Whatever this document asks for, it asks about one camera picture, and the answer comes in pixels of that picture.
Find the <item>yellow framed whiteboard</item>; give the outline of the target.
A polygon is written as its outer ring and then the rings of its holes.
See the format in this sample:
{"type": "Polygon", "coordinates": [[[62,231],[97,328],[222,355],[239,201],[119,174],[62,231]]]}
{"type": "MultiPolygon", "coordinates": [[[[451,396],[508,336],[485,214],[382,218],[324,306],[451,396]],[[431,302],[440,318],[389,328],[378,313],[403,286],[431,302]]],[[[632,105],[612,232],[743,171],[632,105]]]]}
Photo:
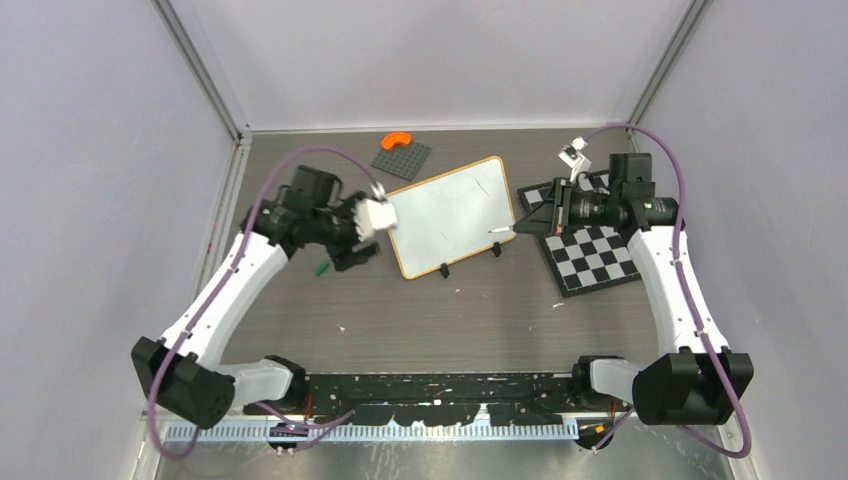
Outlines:
{"type": "Polygon", "coordinates": [[[398,226],[389,232],[400,273],[414,280],[513,240],[489,230],[516,222],[504,161],[490,156],[387,195],[398,226]]]}

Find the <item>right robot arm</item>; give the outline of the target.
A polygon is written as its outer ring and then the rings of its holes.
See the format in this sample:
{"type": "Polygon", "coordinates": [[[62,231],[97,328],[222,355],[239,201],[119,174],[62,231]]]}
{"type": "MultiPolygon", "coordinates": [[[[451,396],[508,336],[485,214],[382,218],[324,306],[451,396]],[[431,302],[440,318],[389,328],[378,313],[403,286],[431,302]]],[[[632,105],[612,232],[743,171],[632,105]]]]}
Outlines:
{"type": "Polygon", "coordinates": [[[613,154],[605,187],[595,182],[584,190],[556,177],[541,203],[512,227],[536,236],[610,227],[643,280],[658,357],[647,366],[614,356],[580,357],[570,392],[584,410],[615,398],[648,425],[722,425],[753,378],[750,356],[731,351],[706,307],[678,213],[675,199],[655,194],[650,155],[613,154]]]}

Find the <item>green marker cap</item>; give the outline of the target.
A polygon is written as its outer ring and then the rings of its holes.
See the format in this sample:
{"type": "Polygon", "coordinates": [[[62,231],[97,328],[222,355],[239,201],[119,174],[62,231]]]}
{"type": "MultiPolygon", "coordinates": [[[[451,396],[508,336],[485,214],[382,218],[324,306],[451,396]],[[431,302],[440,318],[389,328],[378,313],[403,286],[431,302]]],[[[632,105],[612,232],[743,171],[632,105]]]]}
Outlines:
{"type": "Polygon", "coordinates": [[[315,270],[315,276],[322,275],[329,268],[329,266],[330,266],[330,263],[326,262],[326,263],[322,264],[321,266],[317,267],[316,270],[315,270]]]}

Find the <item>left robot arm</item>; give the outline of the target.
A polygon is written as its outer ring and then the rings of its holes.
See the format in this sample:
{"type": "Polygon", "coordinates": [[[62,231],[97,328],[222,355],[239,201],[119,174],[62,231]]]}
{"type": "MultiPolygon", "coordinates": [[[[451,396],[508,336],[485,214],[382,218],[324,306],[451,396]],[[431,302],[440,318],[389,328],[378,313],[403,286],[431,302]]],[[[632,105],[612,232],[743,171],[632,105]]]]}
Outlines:
{"type": "Polygon", "coordinates": [[[330,172],[299,166],[275,198],[258,194],[224,263],[188,310],[156,339],[140,338],[131,359],[154,405],[207,430],[233,408],[270,401],[298,412],[307,398],[301,367],[277,356],[239,365],[221,362],[248,308],[301,248],[323,246],[334,268],[348,270],[379,252],[373,238],[397,215],[383,185],[340,195],[330,172]]]}

